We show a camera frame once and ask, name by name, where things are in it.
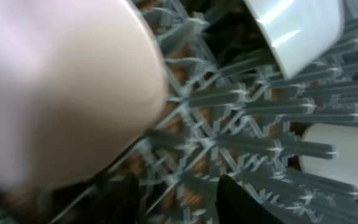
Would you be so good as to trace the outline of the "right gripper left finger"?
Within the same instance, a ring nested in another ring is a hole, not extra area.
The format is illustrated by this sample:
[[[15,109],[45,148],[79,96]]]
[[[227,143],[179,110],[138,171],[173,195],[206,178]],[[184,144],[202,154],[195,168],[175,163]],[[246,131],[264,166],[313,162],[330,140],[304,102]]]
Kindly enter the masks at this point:
[[[137,224],[140,198],[139,180],[134,174],[116,182],[104,180],[50,223]]]

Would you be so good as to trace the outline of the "grey-white bowl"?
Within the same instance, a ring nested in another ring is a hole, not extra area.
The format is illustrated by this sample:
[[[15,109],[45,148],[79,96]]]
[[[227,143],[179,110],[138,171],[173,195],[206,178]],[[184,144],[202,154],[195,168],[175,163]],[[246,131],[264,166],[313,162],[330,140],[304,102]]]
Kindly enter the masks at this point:
[[[244,0],[285,79],[322,56],[344,32],[342,0]]]

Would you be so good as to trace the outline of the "white cup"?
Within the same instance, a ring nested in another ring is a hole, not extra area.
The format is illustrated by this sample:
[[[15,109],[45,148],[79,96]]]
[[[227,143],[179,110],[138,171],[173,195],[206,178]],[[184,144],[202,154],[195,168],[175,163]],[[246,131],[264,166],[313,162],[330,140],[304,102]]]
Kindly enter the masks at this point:
[[[334,159],[300,157],[303,172],[353,184],[358,187],[358,128],[334,124],[314,124],[302,135],[306,142],[329,144]]]

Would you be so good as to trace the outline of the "pink bowl with rice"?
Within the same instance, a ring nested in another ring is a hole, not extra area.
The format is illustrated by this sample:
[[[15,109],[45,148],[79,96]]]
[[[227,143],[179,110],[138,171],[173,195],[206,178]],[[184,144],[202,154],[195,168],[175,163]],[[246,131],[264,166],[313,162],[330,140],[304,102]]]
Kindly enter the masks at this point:
[[[134,3],[0,1],[0,190],[91,178],[160,116],[166,94]]]

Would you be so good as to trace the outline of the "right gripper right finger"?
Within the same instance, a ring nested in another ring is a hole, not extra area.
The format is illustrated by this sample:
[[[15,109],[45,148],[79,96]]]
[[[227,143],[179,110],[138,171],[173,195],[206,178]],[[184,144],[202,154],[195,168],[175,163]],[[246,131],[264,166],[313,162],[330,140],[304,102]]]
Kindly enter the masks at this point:
[[[228,175],[219,179],[216,210],[220,224],[283,224]]]

